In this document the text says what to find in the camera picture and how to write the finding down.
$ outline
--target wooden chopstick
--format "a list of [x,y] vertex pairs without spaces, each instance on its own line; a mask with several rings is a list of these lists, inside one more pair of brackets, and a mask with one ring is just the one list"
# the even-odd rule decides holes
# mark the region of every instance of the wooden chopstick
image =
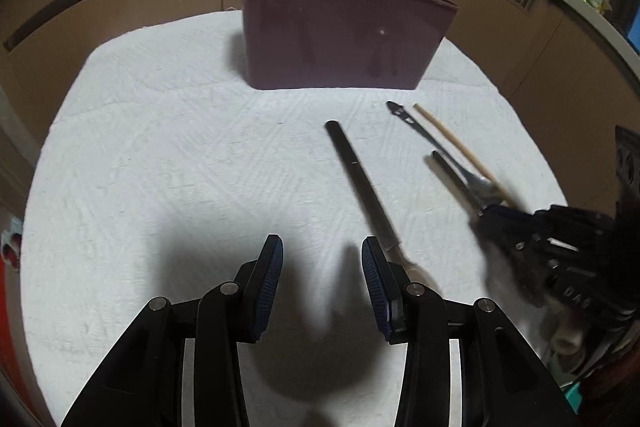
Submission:
[[442,135],[449,140],[455,147],[458,149],[463,156],[469,160],[471,165],[473,165],[482,176],[490,180],[497,188],[500,190],[500,194],[504,198],[504,201],[511,208],[518,208],[519,205],[516,201],[511,197],[510,193],[506,188],[502,186],[502,184],[495,178],[493,174],[487,169],[482,162],[478,159],[478,157],[473,154],[449,129],[445,127],[445,125],[435,118],[431,113],[429,113],[425,108],[423,108],[419,103],[414,103],[414,109],[422,116],[425,120],[428,120],[433,126],[439,130]]

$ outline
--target red object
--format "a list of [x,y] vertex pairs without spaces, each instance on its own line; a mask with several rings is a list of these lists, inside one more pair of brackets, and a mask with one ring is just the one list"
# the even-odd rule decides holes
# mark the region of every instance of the red object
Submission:
[[0,263],[0,364],[2,364],[2,368],[22,400],[27,407],[33,411],[33,404],[31,403],[24,380],[22,379],[20,365],[18,365],[18,360],[15,358],[14,344],[11,340],[9,317],[7,314],[6,286],[4,283],[5,270],[6,265]]
[[447,0],[243,0],[256,89],[415,89],[458,8]]

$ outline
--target brown cabinet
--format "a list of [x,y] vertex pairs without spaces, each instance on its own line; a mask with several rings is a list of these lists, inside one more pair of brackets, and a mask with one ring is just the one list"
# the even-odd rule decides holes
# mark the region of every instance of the brown cabinet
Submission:
[[222,0],[82,0],[46,22],[8,54],[30,105],[21,115],[44,142],[66,92],[100,44],[143,26],[222,9]]
[[640,130],[636,79],[568,14],[510,102],[569,204],[614,212],[617,124]]

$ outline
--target white tablecloth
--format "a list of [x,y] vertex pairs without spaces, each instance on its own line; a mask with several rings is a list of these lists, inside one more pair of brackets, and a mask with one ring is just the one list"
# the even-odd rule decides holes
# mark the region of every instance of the white tablecloth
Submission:
[[[371,231],[327,120],[341,122],[407,256],[443,296],[494,298],[539,347],[540,312],[482,253],[424,161],[428,142],[385,107],[428,108],[530,210],[565,204],[479,68],[444,41],[414,91],[258,91],[242,77],[241,24],[240,12],[213,13],[107,42],[51,127],[26,213],[22,309],[55,421],[150,298],[202,296],[277,233],[285,262],[269,327],[239,346],[252,426],[393,424],[406,348],[376,329],[359,261]],[[458,367],[454,357],[459,424]]]

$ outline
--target metal screw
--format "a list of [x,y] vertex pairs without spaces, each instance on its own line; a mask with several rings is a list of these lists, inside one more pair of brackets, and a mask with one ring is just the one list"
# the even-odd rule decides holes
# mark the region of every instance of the metal screw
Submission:
[[233,295],[240,289],[240,286],[234,282],[225,282],[222,286],[220,286],[220,293],[222,295]]
[[155,312],[161,310],[166,306],[166,299],[164,297],[154,297],[149,301],[149,308]]
[[480,299],[478,301],[478,308],[480,308],[483,312],[491,313],[495,310],[495,302],[491,299]]
[[406,286],[406,292],[409,295],[413,295],[414,297],[419,297],[420,295],[422,295],[425,291],[427,290],[427,288],[425,288],[422,284],[420,284],[419,282],[410,282],[407,286]]

